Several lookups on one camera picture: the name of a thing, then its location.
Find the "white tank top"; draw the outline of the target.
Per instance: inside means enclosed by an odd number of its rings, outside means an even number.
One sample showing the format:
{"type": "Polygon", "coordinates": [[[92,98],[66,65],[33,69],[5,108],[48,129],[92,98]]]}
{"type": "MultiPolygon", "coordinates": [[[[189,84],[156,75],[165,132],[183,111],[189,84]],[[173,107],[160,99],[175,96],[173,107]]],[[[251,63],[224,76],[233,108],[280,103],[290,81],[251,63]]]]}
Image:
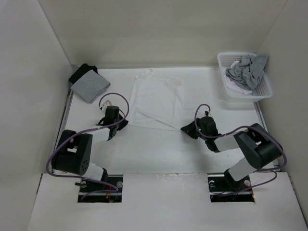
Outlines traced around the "white tank top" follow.
{"type": "Polygon", "coordinates": [[[179,131],[184,107],[183,80],[156,76],[148,69],[135,77],[129,105],[129,125],[179,131]]]}

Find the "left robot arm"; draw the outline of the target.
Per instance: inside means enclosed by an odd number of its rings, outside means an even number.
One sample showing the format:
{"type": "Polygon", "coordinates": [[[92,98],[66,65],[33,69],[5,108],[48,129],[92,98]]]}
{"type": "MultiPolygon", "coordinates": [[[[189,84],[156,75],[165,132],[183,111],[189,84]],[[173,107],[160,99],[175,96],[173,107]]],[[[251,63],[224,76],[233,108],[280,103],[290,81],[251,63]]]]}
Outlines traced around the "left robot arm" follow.
{"type": "Polygon", "coordinates": [[[118,106],[107,106],[99,123],[81,134],[64,130],[60,137],[61,149],[51,159],[52,169],[68,172],[84,179],[91,179],[92,187],[103,192],[108,186],[107,170],[91,162],[92,147],[110,141],[128,121],[120,114],[118,106]]]}

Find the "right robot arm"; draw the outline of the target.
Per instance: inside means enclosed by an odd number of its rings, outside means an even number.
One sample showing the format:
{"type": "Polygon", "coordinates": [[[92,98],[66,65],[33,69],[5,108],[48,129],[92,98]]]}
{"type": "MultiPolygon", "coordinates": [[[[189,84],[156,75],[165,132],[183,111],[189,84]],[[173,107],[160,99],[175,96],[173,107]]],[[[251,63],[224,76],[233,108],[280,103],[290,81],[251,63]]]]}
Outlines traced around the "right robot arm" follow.
{"type": "Polygon", "coordinates": [[[214,119],[210,116],[196,118],[180,129],[192,139],[201,138],[208,149],[220,153],[232,149],[240,149],[244,157],[224,172],[223,185],[228,190],[235,190],[241,180],[251,173],[279,158],[282,147],[258,123],[245,130],[222,135],[218,132],[214,119]]]}

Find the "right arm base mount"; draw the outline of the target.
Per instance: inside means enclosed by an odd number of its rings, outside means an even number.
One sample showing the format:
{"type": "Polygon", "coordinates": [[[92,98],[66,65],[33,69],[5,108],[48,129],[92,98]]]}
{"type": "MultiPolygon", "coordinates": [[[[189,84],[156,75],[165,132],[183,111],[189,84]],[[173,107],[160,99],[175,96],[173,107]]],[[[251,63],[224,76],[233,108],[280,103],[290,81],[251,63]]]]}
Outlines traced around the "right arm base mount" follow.
{"type": "Polygon", "coordinates": [[[254,202],[250,189],[251,180],[247,175],[235,181],[229,173],[211,173],[207,176],[210,201],[213,203],[254,202]]]}

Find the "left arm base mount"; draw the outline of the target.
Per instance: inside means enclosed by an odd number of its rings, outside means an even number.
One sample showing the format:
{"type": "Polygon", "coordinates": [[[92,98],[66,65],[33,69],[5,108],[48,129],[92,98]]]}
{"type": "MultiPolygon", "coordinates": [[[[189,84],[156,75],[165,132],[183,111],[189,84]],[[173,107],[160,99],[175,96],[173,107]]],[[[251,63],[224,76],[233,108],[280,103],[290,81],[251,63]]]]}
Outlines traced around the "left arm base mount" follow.
{"type": "Polygon", "coordinates": [[[118,188],[116,191],[113,187],[82,180],[76,182],[75,185],[79,187],[78,203],[121,203],[123,191],[123,175],[109,175],[107,183],[112,184],[118,188]]]}

